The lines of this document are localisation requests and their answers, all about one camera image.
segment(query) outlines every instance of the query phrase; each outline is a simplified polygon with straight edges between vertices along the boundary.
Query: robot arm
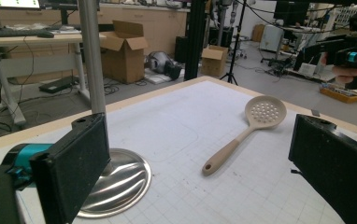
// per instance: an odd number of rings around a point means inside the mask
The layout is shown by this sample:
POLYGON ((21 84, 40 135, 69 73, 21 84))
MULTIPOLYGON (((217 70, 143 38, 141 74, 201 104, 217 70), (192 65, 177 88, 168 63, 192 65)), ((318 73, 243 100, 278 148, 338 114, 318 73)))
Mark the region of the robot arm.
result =
POLYGON ((47 223, 71 223, 110 160, 104 114, 72 123, 55 144, 21 144, 0 165, 0 223, 25 223, 16 190, 36 182, 47 223))

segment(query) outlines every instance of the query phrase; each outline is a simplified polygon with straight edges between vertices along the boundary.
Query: beige slotted spoon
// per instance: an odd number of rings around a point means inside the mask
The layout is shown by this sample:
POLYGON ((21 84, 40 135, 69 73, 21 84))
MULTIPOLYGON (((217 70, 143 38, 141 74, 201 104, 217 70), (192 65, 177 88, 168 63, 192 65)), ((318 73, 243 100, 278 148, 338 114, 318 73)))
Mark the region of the beige slotted spoon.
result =
POLYGON ((286 117, 286 106, 272 96, 257 96, 252 98, 245 108, 249 128, 234 140, 214 154, 204 165, 202 173, 211 175, 216 172, 231 156, 241 142, 255 130, 272 128, 280 124, 286 117))

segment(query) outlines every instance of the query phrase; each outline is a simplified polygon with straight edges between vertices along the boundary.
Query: silver stand base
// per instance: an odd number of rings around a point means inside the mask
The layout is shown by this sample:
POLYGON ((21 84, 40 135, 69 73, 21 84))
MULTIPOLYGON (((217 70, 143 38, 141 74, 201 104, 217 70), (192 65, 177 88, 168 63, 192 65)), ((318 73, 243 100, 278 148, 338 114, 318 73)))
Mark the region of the silver stand base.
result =
POLYGON ((113 148, 111 162, 79 211, 79 217, 117 215, 137 203, 151 181, 149 164, 133 151, 113 148))

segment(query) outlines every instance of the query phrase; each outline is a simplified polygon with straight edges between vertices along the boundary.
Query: grid pattern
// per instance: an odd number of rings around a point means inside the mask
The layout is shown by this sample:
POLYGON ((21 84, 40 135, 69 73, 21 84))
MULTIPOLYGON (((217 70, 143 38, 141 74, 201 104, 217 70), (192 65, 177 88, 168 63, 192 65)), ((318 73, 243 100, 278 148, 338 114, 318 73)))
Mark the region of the grid pattern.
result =
MULTIPOLYGON (((248 128, 244 109, 250 99, 202 82, 109 113, 109 145, 146 159, 150 188, 121 214, 74 223, 343 223, 302 176, 290 173, 291 110, 278 127, 252 133, 215 174, 202 176, 204 163, 248 128)), ((69 130, 28 142, 54 142, 69 130)), ((43 223, 36 190, 19 196, 27 223, 43 223)))

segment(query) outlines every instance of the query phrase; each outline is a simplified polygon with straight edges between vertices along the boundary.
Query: cardboard box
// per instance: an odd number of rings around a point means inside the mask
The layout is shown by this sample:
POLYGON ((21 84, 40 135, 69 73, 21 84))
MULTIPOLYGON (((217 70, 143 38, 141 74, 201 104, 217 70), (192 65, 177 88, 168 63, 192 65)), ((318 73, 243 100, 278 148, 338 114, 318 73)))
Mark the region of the cardboard box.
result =
POLYGON ((211 0, 207 0, 205 5, 205 11, 208 13, 210 11, 211 0))
POLYGON ((113 21, 114 32, 102 32, 107 39, 100 43, 102 68, 105 77, 122 83, 133 83, 144 78, 144 49, 149 46, 143 25, 127 21, 113 21))
POLYGON ((202 51, 201 73, 213 77, 219 77, 225 71, 228 48, 210 45, 202 51))
POLYGON ((264 33, 264 28, 265 25, 262 24, 255 25, 251 36, 251 40, 254 42, 261 42, 264 33))

